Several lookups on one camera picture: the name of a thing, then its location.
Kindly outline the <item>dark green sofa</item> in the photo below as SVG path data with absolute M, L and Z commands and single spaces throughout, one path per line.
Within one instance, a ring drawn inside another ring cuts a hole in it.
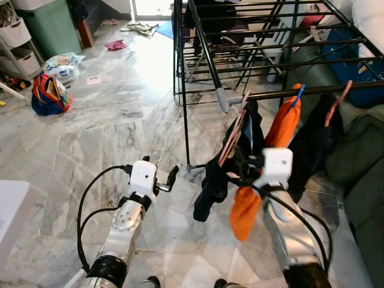
M 384 106 L 357 115 L 325 165 L 374 288 L 384 288 Z

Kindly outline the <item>blue floor mat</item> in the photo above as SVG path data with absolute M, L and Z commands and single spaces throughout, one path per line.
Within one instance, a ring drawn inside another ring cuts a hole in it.
M 161 23 L 159 27 L 156 29 L 156 33 L 168 37 L 169 39 L 173 39 L 173 25 L 171 21 L 166 21 Z

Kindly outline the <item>red and blue bag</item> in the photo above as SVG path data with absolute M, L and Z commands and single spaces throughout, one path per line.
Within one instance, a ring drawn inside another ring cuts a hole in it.
M 40 116 L 58 115 L 69 110 L 73 95 L 55 77 L 41 73 L 31 88 L 31 107 Z

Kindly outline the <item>dark blue bag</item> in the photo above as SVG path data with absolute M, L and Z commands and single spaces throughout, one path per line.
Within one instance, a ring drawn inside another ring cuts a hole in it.
M 330 30 L 321 52 L 324 60 L 338 60 L 359 57 L 359 49 L 362 44 L 351 44 L 344 47 L 335 44 L 334 41 L 351 40 L 355 36 L 345 28 L 334 28 Z M 382 60 L 372 60 L 366 63 L 360 61 L 342 61 L 329 64 L 337 80 L 345 85 L 348 80 L 358 84 L 361 82 L 372 82 L 384 79 L 384 64 Z M 349 102 L 357 108 L 371 108 L 384 104 L 384 88 L 380 85 L 376 88 L 351 89 L 346 96 Z

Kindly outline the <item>pink cloth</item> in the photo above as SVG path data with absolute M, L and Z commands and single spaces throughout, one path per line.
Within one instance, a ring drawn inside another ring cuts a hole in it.
M 124 42 L 124 40 L 115 40 L 111 42 L 107 42 L 105 45 L 107 50 L 112 52 L 113 50 L 122 50 L 126 49 L 127 44 Z

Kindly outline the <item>red cloth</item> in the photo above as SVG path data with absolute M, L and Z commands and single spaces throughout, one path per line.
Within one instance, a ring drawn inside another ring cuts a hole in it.
M 324 16 L 304 16 L 300 22 L 301 26 L 316 26 L 320 21 L 322 21 Z

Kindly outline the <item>silver robot right leg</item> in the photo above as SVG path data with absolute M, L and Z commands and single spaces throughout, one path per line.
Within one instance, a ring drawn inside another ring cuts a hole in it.
M 227 280 L 220 278 L 214 283 L 214 288 L 245 288 L 245 287 L 242 285 L 239 285 L 238 283 L 228 282 Z

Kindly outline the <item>white plastic drawer unit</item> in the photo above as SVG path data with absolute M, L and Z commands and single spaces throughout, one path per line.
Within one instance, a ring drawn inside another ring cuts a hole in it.
M 0 0 L 0 72 L 22 80 L 33 80 L 42 72 L 31 33 L 10 0 Z

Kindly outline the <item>brown wooden furniture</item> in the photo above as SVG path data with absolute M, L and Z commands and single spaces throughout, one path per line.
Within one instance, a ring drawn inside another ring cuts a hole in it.
M 80 43 L 86 49 L 90 49 L 94 45 L 94 39 L 87 22 L 89 12 L 85 0 L 67 0 L 67 3 L 75 29 L 79 33 Z

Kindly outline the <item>silver robot leg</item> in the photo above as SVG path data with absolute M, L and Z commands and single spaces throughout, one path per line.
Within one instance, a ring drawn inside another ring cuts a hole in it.
M 220 278 L 214 283 L 214 288 L 245 288 L 245 287 L 242 285 L 239 285 L 238 283 L 228 282 L 227 280 Z
M 156 276 L 150 276 L 140 282 L 136 288 L 161 288 L 161 283 Z

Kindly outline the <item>white printed plastic bag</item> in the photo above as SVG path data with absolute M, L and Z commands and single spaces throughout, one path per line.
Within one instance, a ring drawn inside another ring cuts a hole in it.
M 42 71 L 44 74 L 59 80 L 61 83 L 67 84 L 79 76 L 79 65 L 84 58 L 85 55 L 77 55 L 71 52 L 55 55 L 44 63 Z

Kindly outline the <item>navy blue garment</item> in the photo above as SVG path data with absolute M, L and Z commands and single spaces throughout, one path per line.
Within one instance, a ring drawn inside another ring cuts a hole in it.
M 261 120 L 262 123 L 260 106 L 257 102 L 248 102 L 247 110 L 253 119 L 253 123 L 255 120 Z M 239 138 L 239 145 L 235 148 L 234 156 L 228 158 L 223 167 L 220 167 L 218 164 L 218 159 L 222 151 L 206 165 L 206 175 L 201 183 L 201 192 L 194 203 L 193 219 L 195 221 L 205 222 L 209 217 L 211 206 L 213 206 L 214 203 L 221 203 L 227 198 L 229 183 L 246 184 L 241 178 L 241 160 L 243 157 L 258 155 L 262 152 L 248 153 L 246 151 L 248 148 L 248 140 L 245 134 L 243 131 L 242 136 Z
M 293 152 L 293 164 L 288 180 L 289 192 L 305 190 L 310 176 L 323 170 L 344 134 L 343 119 L 337 106 L 337 99 L 332 94 L 321 94 L 291 140 L 289 149 Z

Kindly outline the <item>green laundry bin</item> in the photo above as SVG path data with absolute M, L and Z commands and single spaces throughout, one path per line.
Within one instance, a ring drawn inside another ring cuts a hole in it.
M 67 0 L 10 0 L 24 19 L 33 42 L 47 60 L 55 55 L 79 54 L 79 36 Z

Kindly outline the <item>white pillow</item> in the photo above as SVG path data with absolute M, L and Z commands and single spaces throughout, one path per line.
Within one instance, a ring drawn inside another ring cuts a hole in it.
M 351 0 L 353 23 L 379 52 L 384 52 L 384 0 Z

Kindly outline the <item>pink plastic hanger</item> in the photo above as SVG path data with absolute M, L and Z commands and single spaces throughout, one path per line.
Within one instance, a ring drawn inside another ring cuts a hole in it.
M 241 138 L 243 131 L 246 133 L 245 135 L 248 140 L 248 148 L 246 151 L 250 153 L 253 150 L 253 119 L 250 117 L 250 113 L 247 110 L 247 103 L 248 102 L 246 101 L 246 96 L 243 96 L 241 99 L 241 110 L 239 111 L 239 115 L 233 123 L 233 129 L 228 136 L 225 145 L 223 145 L 222 152 L 218 159 L 218 164 L 220 167 L 223 167 L 228 158 L 234 156 L 235 148 L 239 145 L 239 138 Z
M 325 127 L 330 126 L 330 122 L 331 122 L 332 118 L 334 117 L 334 113 L 335 113 L 335 110 L 337 109 L 338 104 L 340 104 L 340 102 L 342 102 L 345 99 L 345 97 L 349 93 L 352 85 L 353 85 L 353 81 L 348 80 L 348 82 L 346 82 L 346 85 L 345 85 L 345 88 L 344 88 L 342 94 L 335 100 L 334 104 L 332 104 L 330 106 L 330 108 L 326 114 L 325 121 L 324 121 Z

